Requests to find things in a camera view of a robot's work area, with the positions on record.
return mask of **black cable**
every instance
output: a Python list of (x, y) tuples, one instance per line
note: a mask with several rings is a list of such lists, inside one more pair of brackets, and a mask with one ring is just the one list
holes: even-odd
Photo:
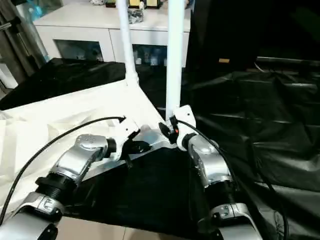
[(5, 199), (5, 202), (3, 204), (3, 208), (2, 208), (2, 211), (1, 211), (1, 214), (0, 214), (0, 226), (3, 224), (4, 222), (4, 219), (5, 219), (5, 215), (6, 215), (6, 211), (7, 211), (7, 208), (8, 208), (8, 205), (9, 205), (9, 202), (12, 198), (12, 195), (14, 194), (14, 191), (17, 187), (17, 184), (21, 178), (21, 176), (24, 174), (25, 170), (29, 167), (29, 165), (44, 151), (46, 150), (48, 147), (50, 147), (52, 144), (54, 144), (56, 141), (58, 141), (59, 139), (65, 137), (66, 135), (78, 130), (78, 129), (81, 129), (85, 126), (88, 126), (90, 124), (94, 124), (96, 122), (100, 122), (100, 121), (105, 121), (105, 120), (111, 120), (111, 119), (118, 119), (120, 121), (123, 121), (125, 119), (125, 117), (120, 117), (120, 116), (108, 116), (108, 117), (102, 117), (102, 118), (97, 118), (95, 120), (92, 120), (92, 121), (88, 121), (86, 123), (83, 123), (79, 126), (76, 126), (64, 133), (62, 133), (61, 135), (55, 137), (54, 139), (52, 139), (50, 142), (48, 142), (46, 145), (44, 145), (40, 150), (38, 150), (26, 163), (25, 165), (21, 168), (21, 170), (19, 171), (18, 175), (15, 177), (14, 181), (13, 181), (13, 184), (9, 190), (9, 193)]
[[(220, 148), (214, 141), (212, 141), (210, 138), (208, 138), (206, 135), (204, 135), (201, 131), (199, 131), (198, 129), (196, 129), (194, 126), (192, 126), (191, 124), (185, 122), (185, 121), (181, 121), (181, 120), (177, 120), (178, 123), (181, 123), (181, 124), (184, 124), (186, 126), (188, 126), (189, 128), (191, 128), (192, 130), (196, 131), (201, 137), (203, 137), (205, 140), (207, 140), (212, 146), (215, 147), (215, 149), (219, 152), (219, 154), (221, 154), (221, 156), (224, 158), (229, 170), (230, 170), (230, 173), (231, 173), (231, 176), (233, 178), (233, 180), (235, 181), (236, 185), (238, 185), (237, 183), (237, 178), (233, 172), (233, 169), (230, 165), (230, 163), (228, 162), (226, 156), (224, 153), (226, 153), (227, 155), (230, 155), (230, 156), (234, 156), (236, 158), (239, 159), (238, 156), (234, 155), (234, 154), (231, 154), (229, 152), (227, 152), (226, 150)], [(276, 190), (274, 189), (274, 187), (272, 186), (271, 182), (269, 181), (269, 179), (262, 173), (261, 169), (259, 167), (257, 167), (257, 171), (258, 171), (258, 174), (260, 175), (262, 181), (264, 181), (264, 183), (268, 186), (270, 192), (275, 196), (275, 198), (277, 199), (278, 203), (279, 203), (279, 212), (280, 214), (282, 215), (282, 221), (283, 221), (283, 239), (282, 240), (287, 240), (288, 237), (289, 237), (289, 223), (288, 223), (288, 217), (287, 217), (287, 214), (286, 214), (286, 210), (280, 200), (280, 196), (279, 194), (276, 192)]]

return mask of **black cloth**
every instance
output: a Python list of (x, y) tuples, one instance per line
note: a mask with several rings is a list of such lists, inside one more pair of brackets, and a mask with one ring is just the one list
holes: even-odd
[[(137, 71), (141, 88), (161, 111), (166, 69), (139, 66)], [(53, 59), (1, 100), (0, 109), (124, 76), (121, 63)], [(199, 80), (183, 74), (182, 104), (191, 105), (197, 128), (230, 153), (226, 156), (253, 212), (256, 206), (262, 216), (255, 213), (265, 239), (281, 239), (283, 221), (257, 168), (281, 196), (289, 239), (320, 239), (319, 78), (234, 72)], [(123, 166), (84, 182), (68, 208), (70, 216), (199, 239), (194, 216), (201, 215), (196, 206), (202, 193), (188, 156), (163, 148), (133, 164), (130, 170)]]

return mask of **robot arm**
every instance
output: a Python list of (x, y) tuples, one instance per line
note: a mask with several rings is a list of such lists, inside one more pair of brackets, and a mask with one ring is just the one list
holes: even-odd
[[(216, 149), (218, 144), (213, 146), (195, 130), (179, 122), (196, 127), (190, 106), (180, 107), (173, 113), (172, 125), (178, 132), (177, 146), (182, 151), (188, 151), (210, 209), (208, 217), (198, 221), (199, 231), (215, 240), (262, 240), (247, 205), (237, 193), (224, 157)], [(201, 229), (201, 226), (208, 224), (214, 226)]]
[(0, 227), (0, 240), (56, 239), (56, 225), (64, 214), (64, 205), (91, 164), (103, 158), (119, 160), (124, 143), (138, 131), (138, 126), (132, 120), (125, 119), (113, 137), (78, 136), (75, 144), (59, 158), (49, 174), (36, 180), (38, 188), (29, 193)]

